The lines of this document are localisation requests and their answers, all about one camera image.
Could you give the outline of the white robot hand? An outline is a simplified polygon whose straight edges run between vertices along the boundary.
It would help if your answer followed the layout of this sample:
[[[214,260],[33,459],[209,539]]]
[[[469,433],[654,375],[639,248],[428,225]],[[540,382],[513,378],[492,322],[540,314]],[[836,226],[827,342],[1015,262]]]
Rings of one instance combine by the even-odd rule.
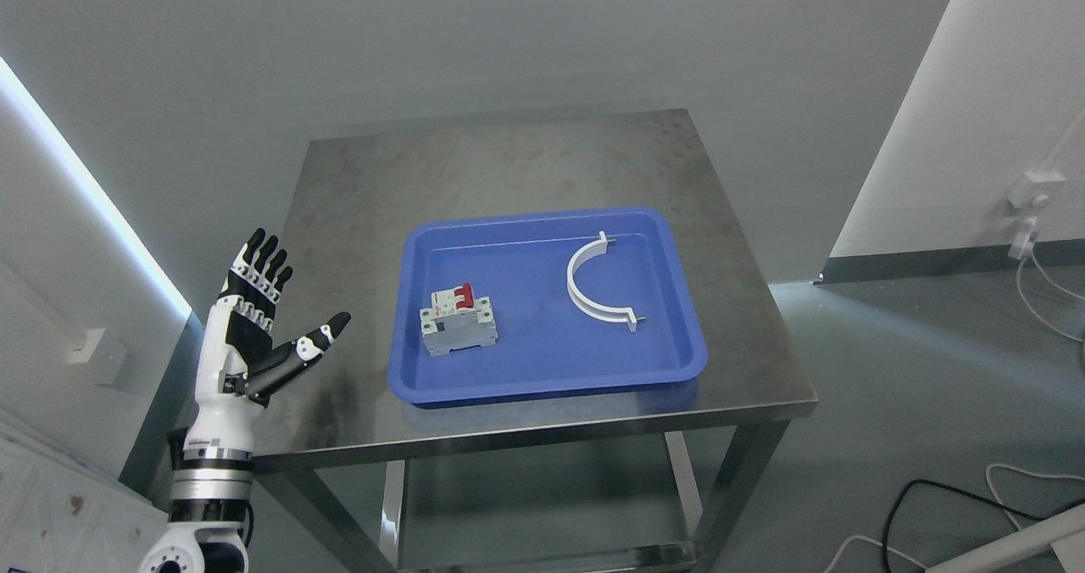
[[[350,322],[350,313],[334,314],[309,334],[270,351],[266,314],[275,313],[293,275],[291,265],[286,267],[286,249],[276,249],[278,237],[257,228],[230,265],[222,284],[225,297],[214,300],[209,308],[195,377],[197,418],[187,430],[186,449],[254,453],[253,423],[259,404],[268,404],[276,392],[321,361]],[[244,292],[261,295],[243,296]],[[248,364],[228,338],[240,342],[256,362]],[[245,372],[245,397],[222,391],[226,377]]]

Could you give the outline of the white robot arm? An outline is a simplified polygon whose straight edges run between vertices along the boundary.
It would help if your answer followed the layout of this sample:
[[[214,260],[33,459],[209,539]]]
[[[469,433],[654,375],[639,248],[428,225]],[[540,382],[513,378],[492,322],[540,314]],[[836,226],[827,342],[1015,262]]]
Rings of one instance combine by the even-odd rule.
[[[275,235],[241,245],[207,314],[197,357],[192,426],[173,431],[168,523],[142,572],[245,572],[253,529],[254,421],[271,397],[321,361],[350,321],[334,314],[309,333],[271,336],[293,269]]]

